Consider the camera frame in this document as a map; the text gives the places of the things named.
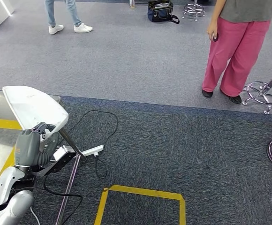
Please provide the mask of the person's right hand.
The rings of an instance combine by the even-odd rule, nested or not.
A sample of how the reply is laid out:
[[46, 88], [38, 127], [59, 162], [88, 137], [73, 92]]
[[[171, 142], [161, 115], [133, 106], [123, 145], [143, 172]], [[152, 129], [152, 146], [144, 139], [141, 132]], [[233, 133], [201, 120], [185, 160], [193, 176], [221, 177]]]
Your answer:
[[207, 33], [211, 41], [216, 41], [218, 39], [217, 21], [211, 21], [207, 29]]

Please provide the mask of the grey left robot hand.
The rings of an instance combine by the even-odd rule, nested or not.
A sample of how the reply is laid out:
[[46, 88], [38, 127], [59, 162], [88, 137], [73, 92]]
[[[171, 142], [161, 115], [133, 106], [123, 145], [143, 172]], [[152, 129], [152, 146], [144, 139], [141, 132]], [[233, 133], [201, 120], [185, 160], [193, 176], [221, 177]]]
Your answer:
[[45, 150], [40, 150], [40, 142], [45, 130], [53, 131], [56, 126], [41, 122], [30, 129], [23, 130], [14, 146], [14, 165], [19, 167], [45, 166], [56, 150], [58, 134], [52, 135], [53, 140]]

